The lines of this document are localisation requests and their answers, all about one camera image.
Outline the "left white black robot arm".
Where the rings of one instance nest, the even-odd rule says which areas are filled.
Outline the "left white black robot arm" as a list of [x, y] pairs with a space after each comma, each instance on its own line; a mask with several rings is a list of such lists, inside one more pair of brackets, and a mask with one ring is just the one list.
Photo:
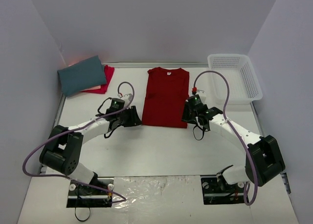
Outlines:
[[124, 108], [133, 98], [131, 94], [110, 98], [111, 105], [103, 114], [98, 114], [90, 121], [77, 126], [53, 128], [50, 138], [39, 157], [40, 163], [61, 173], [62, 175], [81, 182], [81, 188], [88, 194], [97, 191], [101, 182], [98, 175], [79, 162], [81, 148], [86, 142], [103, 135], [109, 138], [119, 127], [134, 127], [142, 124], [136, 106]]

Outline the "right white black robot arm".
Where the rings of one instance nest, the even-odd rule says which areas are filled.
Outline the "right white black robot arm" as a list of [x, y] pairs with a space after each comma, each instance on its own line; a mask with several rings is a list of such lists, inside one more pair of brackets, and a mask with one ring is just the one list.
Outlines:
[[217, 186], [222, 191], [228, 191], [240, 182], [262, 187], [286, 168], [278, 141], [273, 136], [261, 136], [245, 129], [226, 118], [222, 110], [208, 108], [197, 94], [186, 100], [182, 121], [194, 124], [204, 133], [219, 134], [245, 153], [245, 166], [230, 165], [217, 173]]

